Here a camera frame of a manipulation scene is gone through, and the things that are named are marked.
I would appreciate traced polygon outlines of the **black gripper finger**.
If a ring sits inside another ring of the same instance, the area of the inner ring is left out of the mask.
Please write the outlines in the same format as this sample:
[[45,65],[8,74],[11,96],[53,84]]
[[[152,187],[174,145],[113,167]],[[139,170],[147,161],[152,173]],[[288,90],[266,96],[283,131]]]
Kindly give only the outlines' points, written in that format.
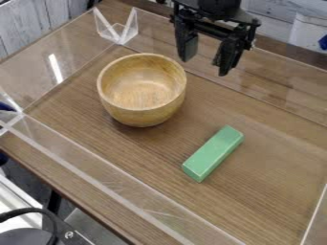
[[194,13],[174,6],[174,27],[178,55],[183,62],[188,62],[198,51],[198,32],[194,26]]
[[256,26],[238,25],[223,39],[212,64],[219,67],[219,76],[228,74],[239,63],[246,50],[252,48]]

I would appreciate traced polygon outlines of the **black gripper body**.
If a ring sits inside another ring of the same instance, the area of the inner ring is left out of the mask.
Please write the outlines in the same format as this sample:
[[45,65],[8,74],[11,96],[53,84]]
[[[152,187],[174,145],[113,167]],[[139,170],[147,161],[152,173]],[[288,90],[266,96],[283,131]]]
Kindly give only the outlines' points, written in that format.
[[171,23],[182,15],[182,11],[190,11],[194,20],[207,18],[212,22],[222,20],[244,24],[251,28],[260,26],[260,20],[242,9],[242,0],[172,0],[172,3]]

